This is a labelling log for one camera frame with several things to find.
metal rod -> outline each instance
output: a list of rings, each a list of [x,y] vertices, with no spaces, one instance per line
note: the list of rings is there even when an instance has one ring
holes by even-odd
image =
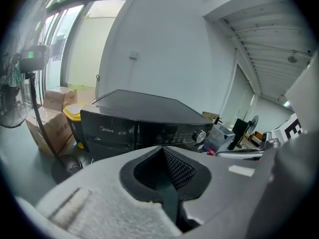
[[[283,51],[287,51],[288,53],[295,53],[295,54],[298,54],[298,55],[301,55],[301,56],[305,56],[307,58],[311,58],[312,57],[312,55],[310,53],[304,53],[304,52],[293,50],[293,49],[280,48],[280,47],[275,47],[275,46],[270,46],[270,45],[263,45],[263,44],[245,42],[244,43],[244,47],[246,47],[246,46],[257,46],[257,47],[268,48],[268,49],[265,49],[265,50],[270,50],[270,51],[272,49],[283,50]]]
[[[42,104],[42,96],[41,96],[41,87],[40,87],[40,77],[42,76],[42,71],[39,71],[38,74],[38,87],[39,87],[39,98],[40,98],[40,103],[41,103],[41,106],[43,105]]]
[[[53,35],[54,35],[54,32],[56,30],[56,27],[62,17],[63,13],[60,12],[58,17],[56,17],[56,19],[53,19],[52,21],[54,21],[53,25],[52,25],[52,29],[50,30],[49,34],[48,34],[48,40],[46,42],[46,45],[50,47],[51,45],[51,41],[52,41],[52,38],[53,38]],[[43,70],[43,73],[42,73],[42,96],[43,96],[43,99],[44,99],[44,93],[46,91],[46,67],[47,65],[44,67],[44,70]]]
[[[54,23],[54,21],[55,21],[55,15],[53,16],[53,19],[52,19],[52,21],[50,22],[50,24],[49,24],[49,26],[48,26],[48,31],[45,33],[45,37],[44,37],[43,44],[46,43],[46,39],[47,39],[48,34],[49,34],[49,29],[50,29],[51,25]]]

floor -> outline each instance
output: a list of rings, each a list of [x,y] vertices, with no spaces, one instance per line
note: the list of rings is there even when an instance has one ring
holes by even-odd
[[[84,167],[90,163],[86,152],[76,146],[65,153],[76,154]],[[13,194],[32,205],[56,185],[51,176],[54,158],[41,153],[25,122],[12,129],[0,126],[0,160]]]

white wall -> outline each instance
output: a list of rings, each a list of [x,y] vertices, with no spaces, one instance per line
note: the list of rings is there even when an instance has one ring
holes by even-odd
[[[319,130],[319,52],[286,93],[305,132]]]
[[[263,134],[264,132],[272,131],[293,113],[283,106],[260,97],[248,120],[252,120],[255,115],[258,115],[258,124],[255,131]]]
[[[114,19],[101,17],[82,21],[71,48],[67,83],[95,87],[105,41]]]
[[[233,30],[223,20],[223,17],[246,9],[254,7],[256,5],[275,3],[280,1],[292,1],[292,0],[208,0],[203,6],[201,14],[210,22],[213,22],[216,26],[229,37],[235,36]],[[246,49],[237,38],[232,38],[235,47],[238,49],[240,56],[237,58],[237,63],[242,68],[247,79],[250,81],[254,93],[261,95],[261,89],[254,70],[253,64],[247,54]]]
[[[235,52],[229,38],[201,16],[207,1],[127,0],[103,51],[98,96],[130,89],[218,113]],[[138,52],[136,61],[131,51]]]

yellow bin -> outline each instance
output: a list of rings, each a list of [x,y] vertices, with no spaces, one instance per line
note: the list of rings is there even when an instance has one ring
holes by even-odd
[[[87,104],[87,102],[72,104],[63,109],[63,113],[66,115],[67,120],[71,126],[72,133],[76,142],[78,143],[78,147],[81,149],[85,149],[87,152],[90,152],[86,141],[85,135],[82,129],[81,124],[81,109]]]

cardboard box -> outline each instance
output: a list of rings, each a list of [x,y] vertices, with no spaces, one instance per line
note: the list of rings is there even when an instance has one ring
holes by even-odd
[[[298,115],[304,133],[319,130],[319,52],[285,94]]]
[[[202,112],[201,114],[204,118],[212,121],[214,124],[217,124],[220,118],[219,114],[212,114],[212,113],[208,113],[208,112]]]
[[[58,155],[61,155],[71,143],[74,143],[74,137],[66,116],[61,112],[42,107],[39,109],[39,113],[54,150]],[[25,121],[38,148],[45,154],[53,156],[40,132],[34,111],[30,112]]]
[[[281,145],[283,145],[290,138],[296,138],[301,133],[303,133],[303,129],[301,128],[297,115],[292,114],[283,123],[272,130],[272,137],[278,138]]]
[[[46,109],[61,112],[66,106],[76,103],[77,91],[70,88],[54,87],[44,93],[43,107]]]
[[[58,155],[74,143],[74,137],[66,116],[62,110],[77,103],[77,91],[65,87],[55,87],[45,91],[43,107],[39,108],[41,121],[49,140]],[[53,156],[38,127],[34,111],[26,118],[26,124],[40,150]]]

